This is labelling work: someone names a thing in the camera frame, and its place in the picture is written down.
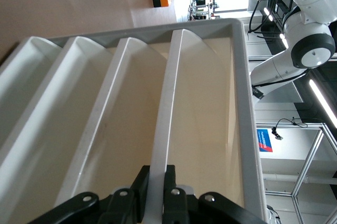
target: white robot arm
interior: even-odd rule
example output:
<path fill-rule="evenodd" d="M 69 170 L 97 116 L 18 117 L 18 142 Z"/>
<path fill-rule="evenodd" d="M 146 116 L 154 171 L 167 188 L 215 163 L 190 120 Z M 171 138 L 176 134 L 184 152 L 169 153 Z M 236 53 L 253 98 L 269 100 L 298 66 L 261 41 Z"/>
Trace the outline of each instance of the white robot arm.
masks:
<path fill-rule="evenodd" d="M 254 103 L 267 93 L 326 63 L 335 52 L 328 25 L 337 20 L 336 0 L 294 0 L 298 5 L 283 20 L 288 48 L 251 73 Z"/>

